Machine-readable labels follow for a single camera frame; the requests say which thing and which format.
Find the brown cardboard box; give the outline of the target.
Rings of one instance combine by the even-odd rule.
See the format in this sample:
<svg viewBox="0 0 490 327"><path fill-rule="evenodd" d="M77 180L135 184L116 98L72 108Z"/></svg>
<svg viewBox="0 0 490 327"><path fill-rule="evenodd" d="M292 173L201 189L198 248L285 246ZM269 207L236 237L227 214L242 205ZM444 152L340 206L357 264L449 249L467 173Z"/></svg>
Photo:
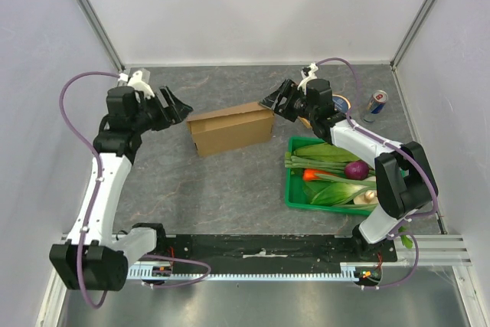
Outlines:
<svg viewBox="0 0 490 327"><path fill-rule="evenodd" d="M192 115L187 127L200 157L268 142L272 138L273 111L257 102Z"/></svg>

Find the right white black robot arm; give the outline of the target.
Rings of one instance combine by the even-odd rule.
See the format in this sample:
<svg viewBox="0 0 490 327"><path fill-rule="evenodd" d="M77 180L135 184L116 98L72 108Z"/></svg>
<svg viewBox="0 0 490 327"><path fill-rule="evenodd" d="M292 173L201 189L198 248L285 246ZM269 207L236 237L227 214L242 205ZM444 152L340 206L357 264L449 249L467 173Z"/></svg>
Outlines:
<svg viewBox="0 0 490 327"><path fill-rule="evenodd" d="M378 243L394 237L404 221L425 216L421 209L427 204L437 210L438 189L421 144L391 141L358 125L335 108L327 80L314 79L302 86L284 80L260 105L291 122L307 119L318 138L374 169L379 204L353 231L350 248L356 259L371 259Z"/></svg>

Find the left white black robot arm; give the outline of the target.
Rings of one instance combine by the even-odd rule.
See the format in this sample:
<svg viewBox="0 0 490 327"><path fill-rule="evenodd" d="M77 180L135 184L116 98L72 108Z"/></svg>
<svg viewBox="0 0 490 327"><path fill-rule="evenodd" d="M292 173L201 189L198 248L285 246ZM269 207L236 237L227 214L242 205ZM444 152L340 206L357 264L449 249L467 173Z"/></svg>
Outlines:
<svg viewBox="0 0 490 327"><path fill-rule="evenodd" d="M145 255L161 260L168 252L162 224L135 224L116 240L113 223L142 134L179 124L193 109L167 86L150 96L134 87L114 87L107 93L106 105L107 114L89 145L95 157L79 215L64 243L53 245L49 253L68 289L119 291L134 263Z"/></svg>

